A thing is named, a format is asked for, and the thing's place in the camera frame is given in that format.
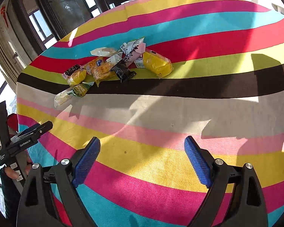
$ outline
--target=green snack package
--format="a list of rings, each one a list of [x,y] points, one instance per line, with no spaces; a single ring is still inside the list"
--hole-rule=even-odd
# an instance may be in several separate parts
[[[67,92],[68,95],[83,97],[87,91],[93,86],[94,82],[83,82],[75,87],[72,90]]]

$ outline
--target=red decoration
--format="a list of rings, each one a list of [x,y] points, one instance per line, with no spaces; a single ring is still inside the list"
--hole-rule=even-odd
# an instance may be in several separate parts
[[[6,20],[6,14],[5,14],[5,6],[2,6],[0,12],[1,12],[1,14],[2,14],[2,16],[3,16],[4,20],[5,20],[5,24],[6,24],[7,28],[8,28],[8,21]]]

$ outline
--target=pile of snacks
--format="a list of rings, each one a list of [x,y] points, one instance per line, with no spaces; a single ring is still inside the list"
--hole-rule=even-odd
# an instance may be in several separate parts
[[[123,43],[120,50],[113,48],[97,48],[91,54],[98,56],[84,66],[75,65],[65,71],[62,76],[67,80],[70,88],[55,96],[55,107],[63,104],[72,96],[83,97],[94,82],[85,82],[87,75],[92,75],[97,86],[101,81],[117,76],[121,82],[136,75],[129,66],[135,63],[137,68],[146,68],[159,78],[165,77],[173,70],[170,60],[146,48],[144,38]]]

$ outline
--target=blue stripe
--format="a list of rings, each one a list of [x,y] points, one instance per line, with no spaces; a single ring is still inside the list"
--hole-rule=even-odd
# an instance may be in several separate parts
[[[19,124],[19,132],[27,128],[28,126]],[[41,164],[43,167],[56,165],[58,163],[40,142],[28,148],[27,151],[32,161]],[[52,184],[52,190],[56,198],[62,202],[56,184]],[[78,186],[77,192],[86,209],[100,227],[182,227],[182,225],[164,223],[138,215],[105,199],[84,184]],[[284,206],[268,214],[269,227],[274,225],[283,212]]]
[[[121,44],[145,37],[146,46],[216,32],[246,30],[276,23],[284,15],[274,10],[268,12],[222,12],[201,14],[182,19],[132,29],[126,33],[102,37],[72,48],[50,47],[43,56],[55,59],[80,59],[91,56],[90,51],[99,47],[119,49]]]
[[[268,214],[268,227],[272,227],[275,222],[281,217],[284,212],[284,206],[279,207],[278,209],[272,211]]]

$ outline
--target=black snack package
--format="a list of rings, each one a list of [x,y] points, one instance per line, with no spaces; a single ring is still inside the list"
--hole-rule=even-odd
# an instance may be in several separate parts
[[[80,66],[78,64],[72,66],[70,69],[66,70],[64,75],[65,76],[71,76],[75,71],[80,69]]]
[[[114,67],[110,69],[110,71],[114,71],[121,82],[128,80],[136,75],[136,72],[131,72],[125,65],[124,60],[120,60]]]

